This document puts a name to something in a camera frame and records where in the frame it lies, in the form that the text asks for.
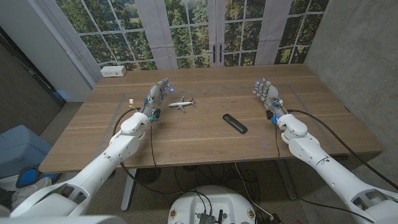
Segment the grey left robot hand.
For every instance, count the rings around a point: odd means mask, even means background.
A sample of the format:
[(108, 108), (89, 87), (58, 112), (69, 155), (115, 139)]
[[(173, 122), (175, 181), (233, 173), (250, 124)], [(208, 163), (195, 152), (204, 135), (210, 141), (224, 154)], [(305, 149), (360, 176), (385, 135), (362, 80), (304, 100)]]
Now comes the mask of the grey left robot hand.
[(150, 89), (147, 97), (145, 98), (144, 106), (139, 110), (147, 117), (152, 116), (155, 110), (159, 109), (165, 97), (172, 92), (169, 84), (169, 79), (165, 78)]

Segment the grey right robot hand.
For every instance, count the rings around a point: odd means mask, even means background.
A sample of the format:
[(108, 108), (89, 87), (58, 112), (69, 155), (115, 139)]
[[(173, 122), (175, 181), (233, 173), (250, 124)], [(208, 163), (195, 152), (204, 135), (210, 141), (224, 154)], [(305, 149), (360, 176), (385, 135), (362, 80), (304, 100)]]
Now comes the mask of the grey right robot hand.
[(262, 82), (256, 82), (254, 86), (253, 94), (263, 102), (267, 119), (276, 124), (281, 116), (288, 113), (278, 89), (265, 78), (262, 79)]

